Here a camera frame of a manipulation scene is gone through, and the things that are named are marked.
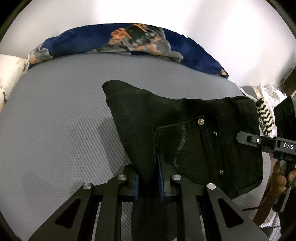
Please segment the right hand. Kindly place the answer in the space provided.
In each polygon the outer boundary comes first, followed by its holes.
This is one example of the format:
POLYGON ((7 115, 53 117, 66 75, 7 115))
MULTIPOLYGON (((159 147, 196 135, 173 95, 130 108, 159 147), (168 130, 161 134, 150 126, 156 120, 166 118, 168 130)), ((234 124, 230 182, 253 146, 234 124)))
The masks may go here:
POLYGON ((273 170, 269 178, 269 181, 270 181, 269 193, 273 199, 276 199, 281 195, 281 193, 283 193, 287 189, 285 187, 287 183, 291 183, 292 188, 295 188, 295 169, 289 173, 287 178, 285 178, 280 173, 281 167, 280 167, 279 161, 274 159, 273 156, 271 156, 271 166, 273 170))

